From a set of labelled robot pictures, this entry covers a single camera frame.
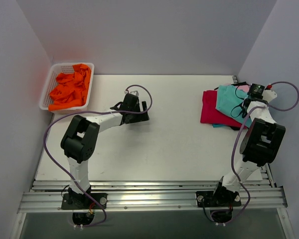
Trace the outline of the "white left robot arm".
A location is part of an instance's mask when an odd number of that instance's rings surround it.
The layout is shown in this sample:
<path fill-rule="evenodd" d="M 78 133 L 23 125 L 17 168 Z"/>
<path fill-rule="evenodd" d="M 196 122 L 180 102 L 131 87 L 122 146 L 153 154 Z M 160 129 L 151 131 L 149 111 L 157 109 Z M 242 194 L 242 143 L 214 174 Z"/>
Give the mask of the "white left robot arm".
<path fill-rule="evenodd" d="M 99 133 L 124 124 L 148 121 L 145 101 L 139 101 L 138 91 L 127 93 L 122 102 L 117 103 L 105 115 L 72 118 L 65 135 L 61 140 L 61 148 L 67 157 L 70 174 L 74 177 L 70 182 L 69 196 L 79 209 L 90 205 L 91 185 L 88 179 L 88 160 L 95 151 Z"/>

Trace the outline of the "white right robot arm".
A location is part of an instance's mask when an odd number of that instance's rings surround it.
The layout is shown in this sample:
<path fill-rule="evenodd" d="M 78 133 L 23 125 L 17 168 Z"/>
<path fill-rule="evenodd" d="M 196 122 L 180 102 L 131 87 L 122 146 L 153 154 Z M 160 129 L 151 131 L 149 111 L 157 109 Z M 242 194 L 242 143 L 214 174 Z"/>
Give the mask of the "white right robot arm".
<path fill-rule="evenodd" d="M 250 86 L 242 103 L 244 118 L 252 121 L 240 145 L 242 158 L 234 162 L 236 149 L 233 149 L 231 172 L 220 179 L 211 193 L 214 204 L 221 206 L 233 202 L 250 175 L 276 158 L 286 133 L 286 128 L 278 124 L 269 111 L 269 102 L 276 96 L 269 86 Z"/>

